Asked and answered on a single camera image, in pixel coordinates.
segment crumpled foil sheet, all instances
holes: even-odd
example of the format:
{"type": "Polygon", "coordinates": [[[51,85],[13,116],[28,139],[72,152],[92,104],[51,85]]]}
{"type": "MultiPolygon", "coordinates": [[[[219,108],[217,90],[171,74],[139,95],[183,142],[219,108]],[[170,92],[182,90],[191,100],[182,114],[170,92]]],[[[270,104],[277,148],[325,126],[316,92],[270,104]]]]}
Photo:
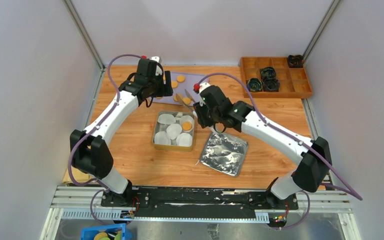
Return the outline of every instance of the crumpled foil sheet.
{"type": "Polygon", "coordinates": [[[241,171],[247,150],[247,141],[227,133],[212,132],[199,160],[214,170],[236,177],[241,171]]]}

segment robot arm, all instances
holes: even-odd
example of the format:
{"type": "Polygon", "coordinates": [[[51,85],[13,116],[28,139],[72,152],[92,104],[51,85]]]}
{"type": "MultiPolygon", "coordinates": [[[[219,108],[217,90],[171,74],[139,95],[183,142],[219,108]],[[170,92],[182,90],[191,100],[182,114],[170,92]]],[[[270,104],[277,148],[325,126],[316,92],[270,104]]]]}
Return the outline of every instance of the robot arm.
{"type": "Polygon", "coordinates": [[[268,198],[272,199],[267,201],[284,200],[301,190],[317,191],[329,168],[305,148],[303,143],[311,146],[332,164],[329,144],[325,139],[318,137],[312,140],[301,136],[261,114],[265,120],[262,121],[253,106],[243,101],[231,103],[219,87],[207,82],[195,85],[194,91],[200,96],[194,108],[201,127],[215,128],[215,124],[221,123],[224,129],[233,128],[252,135],[278,149],[297,165],[294,172],[273,180],[267,189],[268,198]],[[279,130],[295,136],[299,141],[292,140],[279,130]]]}
{"type": "MultiPolygon", "coordinates": [[[[115,96],[112,103],[96,121],[83,131],[74,130],[70,136],[70,146],[73,150],[87,133],[95,130],[80,143],[77,149],[74,149],[72,166],[100,180],[111,192],[126,203],[131,200],[132,183],[113,167],[114,160],[107,143],[109,144],[124,120],[146,98],[173,95],[170,72],[165,72],[164,82],[163,67],[159,62],[159,57],[140,59],[137,71],[130,74],[127,80],[120,85],[118,88],[120,94],[115,96]]],[[[294,172],[273,180],[267,189],[268,202],[276,204],[277,201],[286,199],[301,190],[315,192],[318,189],[329,169],[302,144],[306,143],[311,146],[329,163],[332,163],[326,140],[318,137],[314,141],[308,137],[300,136],[266,117],[264,117],[264,123],[251,105],[243,101],[231,103],[219,87],[209,83],[196,85],[194,91],[200,95],[199,102],[195,103],[193,107],[201,127],[209,127],[214,130],[215,124],[222,123],[225,129],[234,128],[238,132],[244,132],[270,144],[298,165],[294,172]],[[273,126],[296,136],[300,141],[297,142],[288,138],[275,130],[273,126]]]]}
{"type": "Polygon", "coordinates": [[[124,120],[147,98],[172,96],[171,75],[165,72],[159,57],[141,58],[137,71],[130,74],[118,88],[117,94],[103,113],[83,131],[74,130],[70,146],[74,146],[87,134],[92,133],[74,151],[72,166],[88,173],[105,184],[120,199],[129,202],[132,183],[113,167],[113,157],[108,145],[124,120]]]}

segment wooden compartment tray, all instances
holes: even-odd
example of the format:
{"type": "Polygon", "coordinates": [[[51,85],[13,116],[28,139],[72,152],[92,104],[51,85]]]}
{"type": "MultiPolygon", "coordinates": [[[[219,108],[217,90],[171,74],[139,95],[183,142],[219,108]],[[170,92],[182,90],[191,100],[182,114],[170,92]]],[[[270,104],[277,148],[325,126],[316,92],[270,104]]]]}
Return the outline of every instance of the wooden compartment tray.
{"type": "Polygon", "coordinates": [[[243,83],[251,78],[261,79],[260,69],[273,67],[280,82],[279,91],[251,92],[253,98],[307,99],[313,94],[306,69],[289,68],[286,57],[241,57],[240,78],[243,83]]]}

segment wooden table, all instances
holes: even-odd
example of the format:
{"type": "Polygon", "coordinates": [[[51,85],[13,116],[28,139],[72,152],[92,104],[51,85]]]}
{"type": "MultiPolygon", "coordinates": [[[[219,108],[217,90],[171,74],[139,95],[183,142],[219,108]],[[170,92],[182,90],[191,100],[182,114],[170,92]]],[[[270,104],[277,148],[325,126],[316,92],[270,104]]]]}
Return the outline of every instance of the wooden table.
{"type": "MultiPolygon", "coordinates": [[[[223,72],[240,78],[239,67],[164,66],[164,70],[197,74],[223,72]]],[[[119,86],[135,71],[136,66],[113,66],[111,75],[119,86]]],[[[219,86],[233,103],[238,100],[251,103],[249,99],[243,98],[241,86],[233,79],[212,76],[210,83],[219,86]]],[[[105,75],[92,120],[102,113],[114,96],[114,87],[105,75]]],[[[258,98],[255,102],[269,119],[293,132],[310,137],[300,99],[258,98]]],[[[181,105],[161,103],[153,103],[150,108],[141,105],[124,121],[109,144],[114,166],[134,185],[265,189],[274,178],[295,168],[293,162],[275,148],[233,129],[226,132],[249,143],[237,177],[225,175],[203,164],[195,165],[211,133],[208,129],[197,128],[196,144],[192,152],[156,150],[151,140],[157,113],[160,111],[187,112],[187,109],[181,105]]]]}

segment blue basket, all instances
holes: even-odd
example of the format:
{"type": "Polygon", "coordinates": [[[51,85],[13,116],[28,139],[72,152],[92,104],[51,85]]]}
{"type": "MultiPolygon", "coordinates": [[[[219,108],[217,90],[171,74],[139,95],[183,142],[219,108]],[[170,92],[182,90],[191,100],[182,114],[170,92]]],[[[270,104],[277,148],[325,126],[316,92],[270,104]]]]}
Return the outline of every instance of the blue basket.
{"type": "Polygon", "coordinates": [[[85,227],[81,230],[81,240],[93,240],[94,237],[102,232],[105,233],[117,233],[118,231],[121,231],[121,240],[130,240],[133,238],[132,233],[130,230],[126,229],[125,223],[120,224],[112,224],[112,225],[105,225],[105,226],[93,226],[93,227],[85,227]]]}

